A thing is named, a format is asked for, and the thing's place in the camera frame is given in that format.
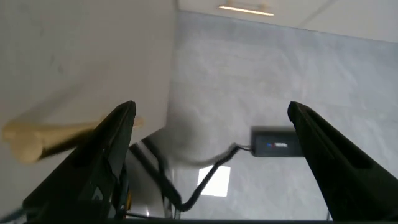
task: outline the gray floor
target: gray floor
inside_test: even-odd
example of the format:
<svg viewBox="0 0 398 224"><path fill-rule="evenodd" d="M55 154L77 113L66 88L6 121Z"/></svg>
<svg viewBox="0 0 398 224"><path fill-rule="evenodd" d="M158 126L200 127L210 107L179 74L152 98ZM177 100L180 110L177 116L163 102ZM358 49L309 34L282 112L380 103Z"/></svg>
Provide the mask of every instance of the gray floor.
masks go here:
<svg viewBox="0 0 398 224"><path fill-rule="evenodd" d="M291 126L290 101L317 111L398 177L398 45L189 12L178 15L167 127L154 140L187 200L198 170L254 125ZM326 218L305 159L240 152L227 197L182 218Z"/></svg>

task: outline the black cable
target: black cable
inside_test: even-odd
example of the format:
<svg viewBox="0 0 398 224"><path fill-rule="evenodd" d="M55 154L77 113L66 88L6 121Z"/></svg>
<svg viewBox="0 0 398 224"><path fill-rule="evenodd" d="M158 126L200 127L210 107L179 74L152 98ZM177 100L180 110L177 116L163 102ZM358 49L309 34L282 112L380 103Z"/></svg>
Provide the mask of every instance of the black cable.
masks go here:
<svg viewBox="0 0 398 224"><path fill-rule="evenodd" d="M148 174L152 177L155 183L159 186L161 191L163 191L164 195L170 200L170 202L174 205L176 210L180 212L186 212L190 210L193 205L198 200L201 192L206 187L206 184L210 181L211 177L217 171L219 166L224 163L230 161L232 157L240 150L248 151L248 148L244 146L240 146L237 144L232 144L230 147L230 152L224 158L218 160L214 166L210 169L209 173L207 173L206 177L202 180L202 182L198 185L198 187L193 191L192 196L188 199L187 202L182 203L181 196L179 192L175 189L175 187L170 183L170 181L163 175L160 175L154 166L148 161L146 156L141 152L138 148L137 144L134 144L129 147L129 150L133 153L133 155L137 158L137 160L142 164Z"/></svg>
<svg viewBox="0 0 398 224"><path fill-rule="evenodd" d="M242 146L242 145L236 144L236 147L238 147L239 149L242 149L244 151L251 152L251 147L250 146Z"/></svg>
<svg viewBox="0 0 398 224"><path fill-rule="evenodd" d="M130 216L130 217L136 217L136 218L161 219L161 220L164 220L163 218L151 217L151 216L146 216L146 215L141 215L141 214L136 214L136 213L131 213L131 212L126 212L125 215L126 216Z"/></svg>

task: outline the white wall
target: white wall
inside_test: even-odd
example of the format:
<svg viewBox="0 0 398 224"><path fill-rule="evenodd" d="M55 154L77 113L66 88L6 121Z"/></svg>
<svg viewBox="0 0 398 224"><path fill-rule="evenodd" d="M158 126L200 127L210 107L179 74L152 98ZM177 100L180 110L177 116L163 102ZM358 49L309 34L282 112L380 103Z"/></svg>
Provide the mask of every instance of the white wall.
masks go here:
<svg viewBox="0 0 398 224"><path fill-rule="evenodd" d="M174 44L173 0L0 1L0 126L14 118L95 121L134 100L145 125L165 125ZM66 154L26 166L0 143L0 215Z"/></svg>

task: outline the power adapter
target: power adapter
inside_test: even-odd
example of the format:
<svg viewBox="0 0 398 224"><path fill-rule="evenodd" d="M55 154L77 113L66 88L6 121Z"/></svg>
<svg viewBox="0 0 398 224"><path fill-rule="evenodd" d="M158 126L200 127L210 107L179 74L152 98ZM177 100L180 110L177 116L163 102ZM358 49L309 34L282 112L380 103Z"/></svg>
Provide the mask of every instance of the power adapter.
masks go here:
<svg viewBox="0 0 398 224"><path fill-rule="evenodd" d="M251 150L255 157L303 157L294 128L253 127Z"/></svg>

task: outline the white ceiling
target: white ceiling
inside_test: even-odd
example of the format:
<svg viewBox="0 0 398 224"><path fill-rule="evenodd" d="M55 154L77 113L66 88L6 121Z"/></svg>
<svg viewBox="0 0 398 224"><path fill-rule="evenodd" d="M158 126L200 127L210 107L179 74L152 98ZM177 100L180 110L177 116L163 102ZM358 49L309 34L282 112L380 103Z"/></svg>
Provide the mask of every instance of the white ceiling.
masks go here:
<svg viewBox="0 0 398 224"><path fill-rule="evenodd" d="M267 5L275 16L218 9L226 0L179 0L181 10L234 17L281 26L398 42L398 0L234 0L255 9Z"/></svg>

